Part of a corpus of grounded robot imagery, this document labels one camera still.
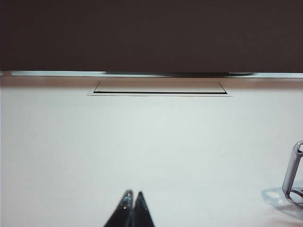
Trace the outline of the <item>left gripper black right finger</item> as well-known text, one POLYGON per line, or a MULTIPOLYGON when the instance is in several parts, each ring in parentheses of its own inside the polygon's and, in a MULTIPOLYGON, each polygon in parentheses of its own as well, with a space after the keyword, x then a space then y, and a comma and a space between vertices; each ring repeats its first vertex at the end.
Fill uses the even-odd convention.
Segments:
POLYGON ((131 215, 132 227, 155 227, 143 192, 139 192, 131 215))

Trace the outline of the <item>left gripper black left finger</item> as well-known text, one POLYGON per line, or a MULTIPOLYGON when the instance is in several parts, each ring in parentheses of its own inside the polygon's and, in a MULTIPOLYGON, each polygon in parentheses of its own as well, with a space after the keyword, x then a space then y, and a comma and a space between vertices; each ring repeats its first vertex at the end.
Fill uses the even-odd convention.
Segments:
POLYGON ((133 226, 133 191, 126 190, 104 227, 133 226))

